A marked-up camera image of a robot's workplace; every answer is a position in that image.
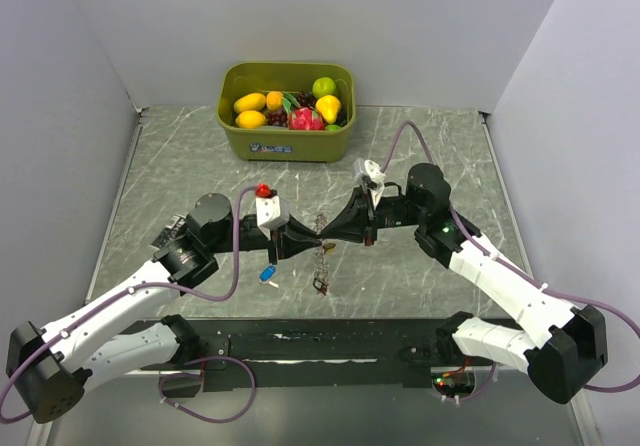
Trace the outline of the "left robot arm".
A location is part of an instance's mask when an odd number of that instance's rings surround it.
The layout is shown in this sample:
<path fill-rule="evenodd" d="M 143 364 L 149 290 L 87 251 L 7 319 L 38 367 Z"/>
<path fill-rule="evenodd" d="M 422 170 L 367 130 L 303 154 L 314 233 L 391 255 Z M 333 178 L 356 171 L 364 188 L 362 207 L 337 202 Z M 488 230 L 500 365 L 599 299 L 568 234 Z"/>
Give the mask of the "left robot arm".
<path fill-rule="evenodd" d="M 9 339 L 8 383 L 1 394 L 16 390 L 28 410 L 3 416 L 2 423 L 28 417 L 48 423 L 85 393 L 132 370 L 164 363 L 191 365 L 199 339 L 181 316 L 166 317 L 140 333 L 126 330 L 185 294 L 216 303 L 230 299 L 238 286 L 237 272 L 221 295 L 196 289 L 218 271 L 217 254 L 230 253 L 237 265 L 243 251 L 266 251 L 275 264 L 320 246 L 317 233 L 293 218 L 275 191 L 259 185 L 241 193 L 254 196 L 255 213 L 242 215 L 240 201 L 206 194 L 159 235 L 153 256 L 129 278 L 61 319 L 41 327 L 30 321 L 16 327 Z"/>

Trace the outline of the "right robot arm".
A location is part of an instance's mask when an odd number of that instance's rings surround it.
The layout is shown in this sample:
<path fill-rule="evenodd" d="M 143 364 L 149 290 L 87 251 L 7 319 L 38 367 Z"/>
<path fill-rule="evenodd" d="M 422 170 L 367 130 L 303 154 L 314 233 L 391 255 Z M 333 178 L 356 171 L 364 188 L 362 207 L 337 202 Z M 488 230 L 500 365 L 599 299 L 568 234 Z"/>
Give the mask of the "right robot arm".
<path fill-rule="evenodd" d="M 356 187 L 345 208 L 320 232 L 371 246 L 383 228 L 412 226 L 420 249 L 466 279 L 517 324 L 511 329 L 459 312 L 437 331 L 437 353 L 448 364 L 488 359 L 525 373 L 550 400 L 568 403 L 607 363 L 603 314 L 591 305 L 546 294 L 451 205 L 441 169 L 419 163 L 406 186 L 384 196 L 385 175 L 371 160 L 354 164 Z"/>

